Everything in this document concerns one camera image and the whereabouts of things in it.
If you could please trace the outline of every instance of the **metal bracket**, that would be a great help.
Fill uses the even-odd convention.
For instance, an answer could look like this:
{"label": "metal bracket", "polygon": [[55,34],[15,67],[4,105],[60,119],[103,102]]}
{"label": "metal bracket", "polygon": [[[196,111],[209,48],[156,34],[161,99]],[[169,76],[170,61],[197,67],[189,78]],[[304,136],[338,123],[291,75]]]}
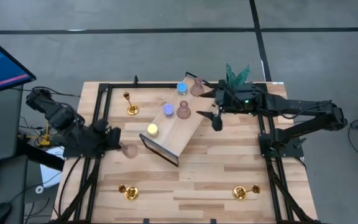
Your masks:
{"label": "metal bracket", "polygon": [[272,147],[270,134],[259,135],[260,153],[266,158],[303,157],[302,143],[306,139],[295,138],[280,147]]}
{"label": "metal bracket", "polygon": [[137,84],[139,82],[139,79],[137,78],[137,75],[135,75],[135,78],[134,78],[134,86],[137,87]]}
{"label": "metal bracket", "polygon": [[98,87],[98,93],[103,92],[104,90],[106,90],[107,88],[109,88],[108,83],[100,83],[99,87]]}

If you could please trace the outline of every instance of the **glass bottle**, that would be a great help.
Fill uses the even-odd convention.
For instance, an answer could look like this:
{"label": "glass bottle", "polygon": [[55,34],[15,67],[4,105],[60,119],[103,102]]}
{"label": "glass bottle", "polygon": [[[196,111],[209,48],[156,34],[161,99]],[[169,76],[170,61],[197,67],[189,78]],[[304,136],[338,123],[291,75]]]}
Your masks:
{"label": "glass bottle", "polygon": [[194,85],[190,88],[190,93],[193,96],[199,96],[204,93],[203,80],[201,78],[194,79]]}
{"label": "glass bottle", "polygon": [[182,100],[180,103],[179,103],[179,108],[177,109],[177,115],[179,118],[181,119],[187,119],[190,117],[191,115],[191,110],[190,108],[188,107],[188,103],[186,100]]}
{"label": "glass bottle", "polygon": [[122,142],[119,143],[119,145],[121,146],[121,152],[130,159],[133,159],[137,156],[138,153],[138,149],[137,146],[135,144],[124,144]]}

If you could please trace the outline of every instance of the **gold candle holder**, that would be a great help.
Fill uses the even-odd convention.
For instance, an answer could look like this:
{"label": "gold candle holder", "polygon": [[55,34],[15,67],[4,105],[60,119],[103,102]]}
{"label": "gold candle holder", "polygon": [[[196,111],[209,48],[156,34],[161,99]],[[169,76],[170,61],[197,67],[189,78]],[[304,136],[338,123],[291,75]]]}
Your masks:
{"label": "gold candle holder", "polygon": [[128,201],[133,202],[138,198],[139,190],[137,189],[137,187],[128,187],[128,189],[125,191],[124,194],[125,194],[125,198]]}
{"label": "gold candle holder", "polygon": [[246,190],[244,187],[242,186],[237,186],[233,189],[233,197],[234,199],[236,199],[239,202],[243,202],[247,199],[247,193],[248,192],[253,192],[255,194],[259,194],[260,193],[260,187],[259,185],[255,184],[254,186],[252,186],[251,190]]}
{"label": "gold candle holder", "polygon": [[120,185],[118,187],[118,192],[124,193],[125,199],[133,202],[139,196],[139,189],[137,187],[126,187],[125,185]]}
{"label": "gold candle holder", "polygon": [[137,107],[136,105],[131,104],[131,102],[129,101],[129,93],[125,92],[124,94],[124,98],[128,101],[129,106],[127,108],[127,113],[129,115],[135,115],[139,112],[139,107]]}

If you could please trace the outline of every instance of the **white paper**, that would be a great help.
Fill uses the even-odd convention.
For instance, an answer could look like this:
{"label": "white paper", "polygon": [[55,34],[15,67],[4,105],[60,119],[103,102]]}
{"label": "white paper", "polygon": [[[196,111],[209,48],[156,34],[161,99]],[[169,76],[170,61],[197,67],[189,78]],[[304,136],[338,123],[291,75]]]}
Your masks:
{"label": "white paper", "polygon": [[[63,150],[64,150],[64,147],[55,147],[55,148],[51,148],[51,149],[47,150],[47,153],[55,155],[55,156],[63,159]],[[46,184],[44,184],[44,188],[48,188],[55,184],[60,183],[60,175],[61,174],[58,174],[60,172],[59,170],[55,170],[55,169],[49,168],[44,165],[40,165],[40,168],[41,168],[41,176],[42,176],[43,183],[50,180],[53,176],[56,175],[56,177],[54,177],[52,180],[50,180]]]}

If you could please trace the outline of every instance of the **black metal frame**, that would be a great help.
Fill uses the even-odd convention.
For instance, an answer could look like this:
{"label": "black metal frame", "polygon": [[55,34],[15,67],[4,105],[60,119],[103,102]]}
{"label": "black metal frame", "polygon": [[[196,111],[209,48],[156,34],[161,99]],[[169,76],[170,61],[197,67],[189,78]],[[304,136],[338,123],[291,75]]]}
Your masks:
{"label": "black metal frame", "polygon": [[[196,76],[194,74],[191,74],[189,72],[186,72],[185,76],[190,76],[192,78],[196,78]],[[138,81],[139,80],[138,80],[137,76],[135,76],[134,82],[130,83],[130,84],[126,84],[126,83],[123,83],[123,84],[108,84],[108,83],[99,84],[98,96],[96,98],[96,104],[94,107],[93,122],[96,122],[98,120],[98,115],[99,115],[99,111],[100,111],[100,107],[101,107],[101,99],[102,99],[102,95],[105,91],[107,92],[107,97],[106,97],[106,102],[104,104],[105,106],[104,106],[104,111],[103,111],[103,119],[108,118],[111,94],[112,94],[112,90],[114,88],[175,88],[177,85],[176,83],[138,83]],[[211,88],[216,87],[216,84],[209,83],[205,80],[204,80],[204,84]],[[257,83],[256,85],[258,85],[259,87],[261,87],[265,91],[267,91],[267,86],[265,83]],[[265,134],[266,133],[265,124],[264,124],[263,117],[261,115],[258,115],[258,121],[259,121],[259,127],[260,127],[260,135]],[[270,130],[274,130],[275,126],[274,126],[273,118],[269,117],[268,122],[269,122]],[[146,145],[144,139],[142,139],[142,142],[145,144],[145,146],[148,149],[155,152],[153,149],[149,148]],[[164,158],[164,159],[167,160],[168,162],[171,162],[173,165],[177,166],[177,164],[174,164],[172,161],[169,161],[166,158]],[[90,223],[90,221],[91,221],[93,205],[94,205],[94,200],[95,200],[95,196],[96,196],[96,187],[97,187],[97,181],[98,181],[100,160],[101,160],[101,158],[95,159],[93,171],[91,173],[92,183],[91,183],[91,190],[90,190],[90,194],[89,194],[89,198],[88,198],[88,207],[86,209],[86,218],[85,218],[85,220],[80,220],[82,199],[75,198],[75,200],[80,200],[80,202],[75,210],[75,215],[74,215],[74,219],[73,219],[74,223]],[[81,190],[84,191],[84,189],[87,189],[87,186],[89,187],[89,181],[87,182],[87,180],[89,180],[89,178],[91,178],[91,177],[88,178],[90,161],[91,161],[90,158],[85,158],[85,163],[84,163],[83,172],[82,172],[82,176],[81,176],[80,191]],[[302,209],[296,204],[295,200],[288,192],[287,180],[285,178],[284,166],[283,166],[281,157],[276,158],[278,175],[274,171],[271,158],[265,157],[265,161],[266,161],[266,165],[267,165],[268,179],[269,179],[269,184],[270,184],[270,191],[272,193],[272,203],[273,203],[273,207],[274,207],[276,222],[277,223],[294,222],[295,219],[293,216],[293,212],[295,212],[298,215],[301,222],[304,222],[304,223],[312,222],[313,220],[311,218],[309,218],[302,211]],[[279,188],[279,190],[281,191],[281,193],[284,196],[285,210],[287,212],[288,220],[282,219],[282,213],[280,210],[280,204],[279,204],[276,187]],[[144,223],[149,223],[149,219],[144,219]]]}
{"label": "black metal frame", "polygon": [[[176,167],[179,167],[179,157],[174,155],[172,152],[166,150],[164,147],[160,146],[159,144],[157,144],[156,142],[154,142],[153,140],[149,139],[147,136],[145,136],[144,134],[139,134],[140,139],[143,142],[143,145],[149,149],[150,151],[156,153],[157,155],[159,155],[162,159],[165,159],[166,161],[168,161],[169,163],[173,164]],[[159,153],[158,151],[154,150],[152,147],[150,147],[147,144],[152,145],[153,147],[156,147],[157,149],[160,149],[161,151],[163,151],[166,155],[170,156],[175,162],[173,162],[172,160],[166,158],[165,156],[161,155],[161,153]]]}

